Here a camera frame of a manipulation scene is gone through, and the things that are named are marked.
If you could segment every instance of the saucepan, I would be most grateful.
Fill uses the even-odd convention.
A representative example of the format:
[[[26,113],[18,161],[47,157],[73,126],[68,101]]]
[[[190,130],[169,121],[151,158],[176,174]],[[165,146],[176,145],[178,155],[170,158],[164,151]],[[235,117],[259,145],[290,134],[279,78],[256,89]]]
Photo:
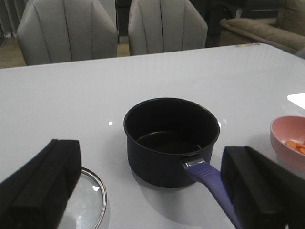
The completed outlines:
[[[233,225],[241,228],[220,172],[210,165],[220,132],[210,111],[184,99],[151,99],[128,111],[124,130],[128,161],[137,176],[166,188],[203,183]]]

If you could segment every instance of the upholstered chair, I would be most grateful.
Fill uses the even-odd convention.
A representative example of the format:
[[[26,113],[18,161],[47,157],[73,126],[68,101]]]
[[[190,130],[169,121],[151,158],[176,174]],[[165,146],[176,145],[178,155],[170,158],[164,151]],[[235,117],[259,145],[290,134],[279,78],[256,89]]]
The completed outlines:
[[[189,0],[133,0],[128,38],[131,55],[205,47],[207,24]]]
[[[305,47],[305,0],[280,0],[276,18],[223,19],[219,46],[261,42],[295,54]]]
[[[99,0],[30,0],[17,38],[27,65],[117,55],[118,32]]]

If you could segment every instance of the sofa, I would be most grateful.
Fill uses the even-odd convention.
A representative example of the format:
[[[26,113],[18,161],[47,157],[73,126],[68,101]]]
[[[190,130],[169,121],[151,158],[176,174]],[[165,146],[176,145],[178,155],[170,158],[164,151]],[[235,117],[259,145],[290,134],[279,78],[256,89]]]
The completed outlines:
[[[292,54],[305,47],[305,0],[281,0],[276,18],[220,21],[219,46],[262,42]]]

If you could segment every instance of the carrot piece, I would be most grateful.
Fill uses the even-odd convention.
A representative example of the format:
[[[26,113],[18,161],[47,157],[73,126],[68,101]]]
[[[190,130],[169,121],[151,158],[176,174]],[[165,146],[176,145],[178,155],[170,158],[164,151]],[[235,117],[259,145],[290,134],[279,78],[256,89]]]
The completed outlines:
[[[294,141],[287,141],[286,142],[286,146],[288,146],[289,148],[292,148],[292,149],[296,149],[296,142],[294,142]]]
[[[305,154],[305,148],[300,148],[300,153]]]
[[[305,145],[301,143],[296,143],[296,147],[305,148]]]

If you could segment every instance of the floor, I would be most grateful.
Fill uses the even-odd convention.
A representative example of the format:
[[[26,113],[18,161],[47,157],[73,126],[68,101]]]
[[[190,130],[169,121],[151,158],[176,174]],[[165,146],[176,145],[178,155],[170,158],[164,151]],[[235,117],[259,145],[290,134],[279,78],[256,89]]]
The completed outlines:
[[[118,57],[129,56],[128,43],[119,43]],[[16,38],[8,38],[0,47],[0,68],[25,66],[25,62]]]

